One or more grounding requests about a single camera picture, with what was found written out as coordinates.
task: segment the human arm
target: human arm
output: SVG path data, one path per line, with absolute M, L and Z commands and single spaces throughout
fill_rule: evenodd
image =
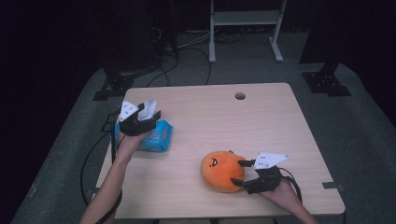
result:
M 85 210 L 80 224 L 96 223 L 102 218 L 116 203 L 122 184 L 125 178 L 125 171 L 134 152 L 139 147 L 140 142 L 149 133 L 142 133 L 138 136 L 128 136 L 119 132 L 118 139 L 120 145 L 117 149 L 117 156 L 108 171 L 106 178 L 99 188 L 98 193 L 93 197 L 92 201 Z M 115 213 L 105 222 L 114 223 Z
M 279 186 L 274 191 L 259 193 L 278 207 L 289 212 L 303 224 L 318 224 L 315 218 L 306 210 L 297 198 L 291 183 L 286 179 L 281 179 Z

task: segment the hole in table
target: hole in table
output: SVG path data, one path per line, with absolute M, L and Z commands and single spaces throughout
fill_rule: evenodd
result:
M 245 95 L 244 93 L 242 93 L 242 92 L 237 92 L 237 93 L 235 94 L 235 98 L 236 98 L 237 100 L 245 100 L 245 98 L 247 98 L 247 97 L 246 97 L 246 95 Z

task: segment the gray carpet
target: gray carpet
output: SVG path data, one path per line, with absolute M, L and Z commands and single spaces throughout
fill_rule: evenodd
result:
M 318 71 L 322 64 L 299 64 L 307 33 L 281 32 L 278 45 L 284 57 L 277 63 L 268 43 L 269 34 L 249 34 L 231 45 L 217 44 L 217 61 L 211 65 L 209 85 L 287 82 L 303 110 L 318 148 L 346 205 L 346 223 L 394 223 L 396 212 L 396 130 L 361 85 L 359 77 L 342 64 L 336 76 L 352 96 L 313 94 L 302 72 Z M 179 35 L 178 44 L 195 35 Z M 208 52 L 207 43 L 194 48 Z M 163 68 L 175 64 L 164 57 Z M 146 85 L 162 71 L 138 77 L 133 87 Z M 205 55 L 195 49 L 180 52 L 168 73 L 171 86 L 204 85 L 209 73 Z M 85 205 L 79 191 L 80 168 L 92 145 L 103 135 L 102 125 L 122 97 L 93 101 L 106 79 L 102 70 L 92 75 L 56 139 L 31 192 L 13 223 L 77 223 Z M 164 77 L 150 87 L 166 86 Z M 84 171 L 85 189 L 95 185 L 108 138 L 90 156 Z M 291 217 L 277 222 L 295 223 Z M 342 223 L 342 217 L 318 217 L 320 223 Z M 119 220 L 150 223 L 151 220 Z

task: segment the dark background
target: dark background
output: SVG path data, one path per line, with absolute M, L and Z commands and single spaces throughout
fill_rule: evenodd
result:
M 208 0 L 174 2 L 179 31 L 208 28 Z M 111 23 L 114 11 L 108 8 L 108 1 L 95 3 L 1 1 L 2 223 L 14 216 L 78 95 L 102 67 L 102 53 L 122 61 L 102 38 L 104 35 L 112 46 L 120 46 L 118 49 L 125 44 L 114 35 L 120 31 Z M 225 8 L 227 3 L 217 1 L 216 6 Z M 277 8 L 278 2 L 265 5 L 251 0 L 238 1 L 235 9 L 272 7 Z M 282 30 L 312 27 L 302 63 L 321 63 L 328 50 L 334 49 L 341 63 L 359 75 L 367 91 L 395 123 L 395 9 L 390 0 L 289 0 Z M 150 54 L 152 46 L 147 48 L 151 49 L 141 49 L 148 54 L 145 61 L 129 63 L 155 63 Z

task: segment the forearm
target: forearm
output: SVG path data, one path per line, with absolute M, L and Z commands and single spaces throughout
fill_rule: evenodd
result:
M 303 205 L 295 207 L 290 213 L 302 224 L 318 224 L 315 218 L 303 207 Z
M 116 158 L 98 193 L 87 207 L 80 223 L 95 223 L 102 218 L 116 203 L 125 177 L 128 162 Z M 112 216 L 108 223 L 114 221 Z

